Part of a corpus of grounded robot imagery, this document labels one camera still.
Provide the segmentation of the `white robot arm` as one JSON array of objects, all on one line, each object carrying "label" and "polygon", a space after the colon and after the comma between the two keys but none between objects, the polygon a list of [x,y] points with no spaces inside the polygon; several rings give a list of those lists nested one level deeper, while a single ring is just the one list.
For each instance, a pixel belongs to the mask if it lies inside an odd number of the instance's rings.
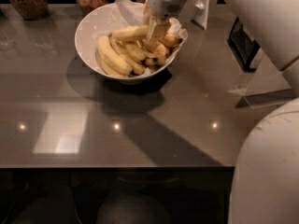
[{"label": "white robot arm", "polygon": [[[298,92],[299,0],[224,1],[267,57],[249,90]],[[228,224],[299,224],[299,98],[268,114],[245,140],[235,164]]]}]

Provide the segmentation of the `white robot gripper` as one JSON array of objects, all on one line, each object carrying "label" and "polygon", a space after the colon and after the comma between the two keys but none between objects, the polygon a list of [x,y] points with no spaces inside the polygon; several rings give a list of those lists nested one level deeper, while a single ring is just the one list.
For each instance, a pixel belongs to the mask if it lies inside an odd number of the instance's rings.
[{"label": "white robot gripper", "polygon": [[169,21],[159,21],[157,18],[166,19],[177,16],[183,9],[186,1],[187,0],[146,0],[143,9],[142,24],[147,24],[149,27],[147,39],[151,40],[164,36],[171,24]]}]

